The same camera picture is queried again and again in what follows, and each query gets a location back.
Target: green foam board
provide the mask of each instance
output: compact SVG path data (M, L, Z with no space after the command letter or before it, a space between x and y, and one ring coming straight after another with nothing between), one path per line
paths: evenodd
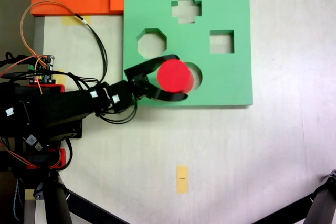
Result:
M124 69L140 64L138 39L160 31L166 38L162 55L176 54L197 65L202 83L185 101L164 103L142 99L150 106L252 105L249 0L195 0L201 15L194 23L180 24L172 16L178 0L124 0ZM213 54L210 35L233 35L233 52ZM155 73L150 76L155 81Z

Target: robotic arm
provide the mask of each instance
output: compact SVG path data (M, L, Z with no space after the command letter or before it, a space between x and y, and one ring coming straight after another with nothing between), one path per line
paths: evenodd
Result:
M113 85L104 82L89 90L51 92L43 95L24 94L21 89L27 87L14 83L1 83L0 136L20 137L25 142L33 138L34 146L39 144L35 149L39 150L49 140L50 132L55 131L58 126L81 120L91 113L95 113L96 116L111 111L113 114L121 113L145 97L163 102L185 100L187 94L166 92L148 80L149 73L171 59L178 60L179 57L167 55L151 59L126 69L127 81L122 80Z

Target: yellow tape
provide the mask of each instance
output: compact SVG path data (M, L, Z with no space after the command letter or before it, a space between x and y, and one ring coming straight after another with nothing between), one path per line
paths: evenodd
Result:
M83 19L85 19L89 25L91 25L92 17L91 16L82 16ZM84 25L84 23L77 18L76 16L64 16L62 17L62 25L64 26L79 26Z
M184 194L188 192L188 167L177 167L177 193Z
M55 71L64 72L61 69L55 69ZM56 84L65 85L67 83L67 76L63 74L54 74L53 79L56 81Z

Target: white label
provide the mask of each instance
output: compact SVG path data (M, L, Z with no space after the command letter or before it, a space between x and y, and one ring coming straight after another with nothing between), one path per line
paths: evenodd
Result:
M26 143L29 144L30 146L33 146L36 143L36 137L34 137L33 135L30 135L27 139L26 139Z
M119 96L116 94L112 96L113 102L116 104L117 102L120 102Z
M91 92L90 92L90 95L92 96L92 98L96 98L96 97L98 97L96 91L91 91Z
M7 116L14 115L14 108L11 107L8 110L6 110Z
M40 150L43 149L43 147L42 147L42 145L41 145L40 143L37 143L37 144L35 145L35 149L38 150L38 151L40 151Z

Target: orange wire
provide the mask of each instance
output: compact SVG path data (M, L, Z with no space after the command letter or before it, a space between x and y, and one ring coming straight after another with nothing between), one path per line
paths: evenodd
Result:
M32 166L32 167L35 167L35 168L40 168L40 166L34 165L33 163L29 162L27 159L21 157L20 155L16 154L15 152L12 152L9 149L7 149L7 147L3 143L0 143L0 145L2 146L2 148L4 148L6 151L8 151L12 156L14 156L16 159L20 160L22 163L24 163L26 165L29 165L29 166ZM58 153L59 153L58 161L55 165L49 166L50 169L55 168L61 162L61 151L59 150Z
M61 5L63 6L64 8L68 9L70 12L72 12L73 14L76 14L70 7L68 7L67 5L61 3L61 2L58 2L58 1L53 1L53 0L41 0L41 1L37 1L31 5L28 6L28 8L25 10L25 12L23 13L22 15L22 18L21 18L21 22L20 22L20 34L21 34L21 38L22 38L22 42L23 44L26 46L26 48L31 52L32 55L35 55L36 56L36 53L31 49L31 47L28 45L28 43L26 42L26 39L25 39L25 36L23 34L23 22L25 20L25 17L28 13L28 11L35 5L39 5L39 4L43 4L43 3L52 3L52 4L57 4L57 5Z
M35 66L34 66L34 73L35 73L35 78L36 78L37 85L38 85L38 87L40 88L40 93L43 94L43 92L42 92L42 88L41 88L41 85L40 85L40 81L38 80L38 78L37 78L37 74L36 74L36 67L37 67L38 62L40 61L40 58L41 58L41 57L38 57L38 59L37 59L37 61L36 61L36 63L35 63Z
M19 60L18 62L12 64L10 67L8 67L7 69L5 69L5 71L3 71L2 73L0 73L0 78L1 76L3 76L5 73L7 73L9 70L11 70L11 68L13 68L15 65L18 65L19 63L25 61L25 60L28 60L28 59L31 59L31 58L34 58L35 56L29 56L25 59L22 59L22 60Z

